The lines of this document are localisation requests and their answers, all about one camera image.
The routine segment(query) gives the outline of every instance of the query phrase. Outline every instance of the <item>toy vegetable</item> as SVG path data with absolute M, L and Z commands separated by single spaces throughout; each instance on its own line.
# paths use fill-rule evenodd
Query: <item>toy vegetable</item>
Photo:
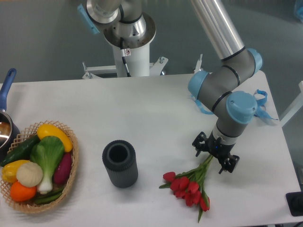
M 48 204 L 48 203 L 58 199 L 62 195 L 63 189 L 64 188 L 59 188 L 46 195 L 36 196 L 33 201 L 36 205 Z
M 10 188 L 10 196 L 15 202 L 24 202 L 33 198 L 36 194 L 36 187 L 27 188 L 16 181 Z
M 37 163 L 43 171 L 42 181 L 37 186 L 37 191 L 47 194 L 53 189 L 52 176 L 64 155 L 64 146 L 55 136 L 44 137 L 35 149 L 30 159 Z
M 57 128 L 52 124 L 41 125 L 37 130 L 37 135 L 41 140 L 46 136 L 56 136 L 62 141 L 65 152 L 70 152 L 72 149 L 72 142 L 70 138 L 65 135 L 65 133 L 61 129 Z
M 20 166 L 22 166 L 23 164 L 29 162 L 28 160 L 18 160 L 12 163 L 8 163 L 6 164 L 3 168 L 2 168 L 2 179 L 6 182 L 9 183 L 14 183 L 17 181 L 16 178 L 16 174 L 17 174 L 17 170 L 19 169 Z
M 71 153 L 65 153 L 53 175 L 53 182 L 56 184 L 64 184 L 66 180 L 70 177 L 71 165 Z
M 0 162 L 0 166 L 5 166 L 8 163 L 22 159 L 29 159 L 33 146 L 39 143 L 39 141 L 39 137 L 35 135 L 19 143 L 19 145 L 9 152 L 5 159 Z
M 19 167 L 16 177 L 23 186 L 30 188 L 40 183 L 43 171 L 37 163 L 27 162 Z

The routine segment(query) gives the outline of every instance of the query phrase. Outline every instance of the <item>pot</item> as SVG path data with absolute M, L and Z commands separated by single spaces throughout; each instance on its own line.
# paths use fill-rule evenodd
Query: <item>pot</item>
M 16 69 L 10 69 L 0 90 L 0 161 L 8 153 L 10 145 L 20 133 L 11 117 L 6 113 L 6 101 L 11 84 L 16 75 Z

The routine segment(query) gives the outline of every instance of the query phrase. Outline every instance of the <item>blue pot handle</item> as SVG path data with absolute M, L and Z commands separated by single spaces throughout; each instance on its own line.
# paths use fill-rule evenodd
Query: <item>blue pot handle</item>
M 6 111 L 6 100 L 8 97 L 9 89 L 14 81 L 15 75 L 17 73 L 16 69 L 10 69 L 5 77 L 4 83 L 0 90 L 0 109 Z

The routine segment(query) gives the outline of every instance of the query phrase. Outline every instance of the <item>black cylindrical cup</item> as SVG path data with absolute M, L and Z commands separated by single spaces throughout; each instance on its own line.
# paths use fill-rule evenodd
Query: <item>black cylindrical cup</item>
M 115 140 L 103 150 L 102 160 L 109 179 L 118 188 L 132 186 L 138 179 L 136 153 L 124 140 Z

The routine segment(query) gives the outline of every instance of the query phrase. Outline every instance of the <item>white table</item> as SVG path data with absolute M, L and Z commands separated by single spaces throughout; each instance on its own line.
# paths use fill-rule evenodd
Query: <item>white table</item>
M 58 209 L 28 216 L 0 199 L 0 226 L 9 227 L 237 227 L 302 221 L 292 217 L 285 194 L 300 190 L 279 121 L 254 118 L 232 154 L 240 161 L 234 173 L 218 174 L 213 160 L 206 180 L 210 211 L 197 224 L 198 210 L 158 189 L 162 175 L 196 167 L 191 146 L 200 131 L 210 134 L 216 116 L 203 115 L 189 98 L 191 75 L 15 83 L 8 114 L 23 129 L 58 120 L 69 125 L 80 145 L 77 180 Z M 267 111 L 277 118 L 263 72 L 239 89 L 268 92 Z M 137 154 L 139 178 L 118 189 L 109 180 L 102 151 L 113 140 L 130 142 Z

